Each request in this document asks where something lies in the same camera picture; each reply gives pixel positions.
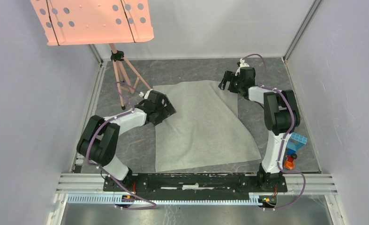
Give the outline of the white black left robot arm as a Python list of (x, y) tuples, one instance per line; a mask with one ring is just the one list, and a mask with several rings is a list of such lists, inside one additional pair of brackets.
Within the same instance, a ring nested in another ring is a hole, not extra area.
[(88, 163), (100, 166), (114, 177), (115, 185), (121, 191), (129, 190), (133, 179), (131, 170), (116, 156), (119, 136), (150, 123), (156, 126), (176, 113), (166, 94), (149, 90), (142, 98), (126, 112), (108, 117), (91, 116), (76, 147), (77, 153)]

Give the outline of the grey cloth napkin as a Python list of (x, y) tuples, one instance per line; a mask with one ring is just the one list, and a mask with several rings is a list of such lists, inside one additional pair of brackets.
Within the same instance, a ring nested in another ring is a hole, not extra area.
[(261, 159), (257, 144), (238, 118), (238, 96), (217, 81), (158, 85), (176, 113), (155, 127), (155, 170), (166, 172)]

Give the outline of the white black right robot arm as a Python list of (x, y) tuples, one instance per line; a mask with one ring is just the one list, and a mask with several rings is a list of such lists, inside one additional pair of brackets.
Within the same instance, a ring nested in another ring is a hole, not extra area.
[(224, 90), (228, 85), (229, 92), (263, 106), (268, 142), (260, 169), (264, 174), (257, 177), (256, 185), (262, 191), (269, 191), (275, 186), (275, 179), (271, 174), (282, 172), (284, 150), (300, 124), (300, 113), (293, 90), (256, 85), (255, 78), (256, 71), (253, 67), (240, 67), (236, 72), (226, 71), (218, 87)]

